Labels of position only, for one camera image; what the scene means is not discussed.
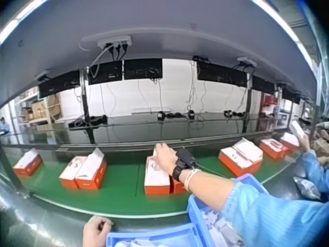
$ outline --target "mounted screen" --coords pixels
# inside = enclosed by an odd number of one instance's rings
[[[300,96],[298,94],[294,94],[290,92],[288,89],[282,89],[282,98],[290,100],[291,102],[295,104],[300,103]]]
[[[215,81],[247,87],[247,74],[236,69],[198,62],[197,74],[200,81]]]
[[[161,79],[162,59],[133,59],[124,61],[124,79]]]
[[[96,67],[92,67],[93,74],[96,72]],[[93,78],[89,71],[89,85],[111,81],[122,81],[122,61],[100,64],[96,78]]]
[[[64,90],[80,86],[80,73],[78,70],[51,78],[39,85],[39,98],[44,98]]]
[[[275,93],[275,85],[272,82],[257,76],[252,77],[252,89],[272,95]]]

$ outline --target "plastic bin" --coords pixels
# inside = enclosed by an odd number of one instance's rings
[[[242,182],[244,184],[250,184],[252,185],[256,190],[258,190],[260,193],[268,193],[267,190],[263,187],[263,185],[260,184],[260,182],[257,181],[257,179],[251,175],[250,173],[247,173],[239,178],[233,179],[236,182]],[[202,218],[200,210],[205,211],[206,213],[209,211],[213,211],[212,208],[204,204],[202,201],[200,201],[198,198],[196,198],[194,195],[190,195],[188,206],[187,206],[187,212],[190,216],[191,222],[195,224],[196,229],[200,235],[200,239],[202,241],[203,246],[207,247],[215,247],[215,244],[210,236],[210,233],[208,231],[208,228]]]
[[[150,232],[112,232],[107,235],[106,247],[114,247],[117,242],[131,242],[135,239],[149,240],[154,245],[167,244],[175,247],[203,247],[199,233],[193,223]]]

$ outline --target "wristband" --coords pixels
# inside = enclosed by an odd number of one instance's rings
[[[196,173],[198,173],[199,171],[201,171],[201,170],[200,170],[200,169],[193,169],[193,170],[191,170],[190,173],[187,175],[187,177],[186,177],[186,179],[185,179],[185,181],[184,181],[184,188],[185,188],[185,190],[189,191],[189,183],[190,183],[192,177],[193,177]]]

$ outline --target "electrical outlet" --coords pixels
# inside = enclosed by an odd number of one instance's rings
[[[104,38],[97,42],[97,45],[103,49],[106,44],[113,44],[114,47],[117,47],[118,45],[124,45],[127,44],[128,46],[132,45],[132,39],[129,35],[124,36],[116,36],[116,37],[110,37],[110,38]]]

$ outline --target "worker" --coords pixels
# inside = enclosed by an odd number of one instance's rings
[[[5,118],[0,119],[0,135],[6,135],[10,131],[9,125],[6,123]]]
[[[299,138],[299,143],[302,154],[298,162],[304,166],[308,179],[322,192],[329,193],[329,171],[319,166],[307,135]],[[152,159],[173,175],[176,152],[166,144],[157,144],[156,153]],[[329,203],[275,198],[259,193],[251,185],[202,171],[186,169],[178,177],[201,201],[222,212],[247,247],[327,246]],[[83,231],[83,247],[105,246],[110,230],[111,222],[106,218],[91,218]]]

